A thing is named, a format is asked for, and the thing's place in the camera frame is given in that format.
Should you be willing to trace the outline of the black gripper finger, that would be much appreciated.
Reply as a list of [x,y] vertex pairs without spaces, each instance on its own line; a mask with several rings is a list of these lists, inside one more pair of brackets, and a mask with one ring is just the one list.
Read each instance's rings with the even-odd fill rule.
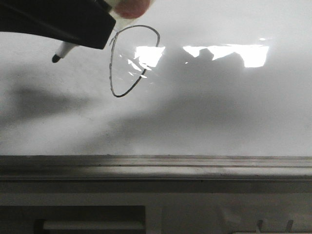
[[116,24],[103,0],[2,0],[0,30],[103,49]]

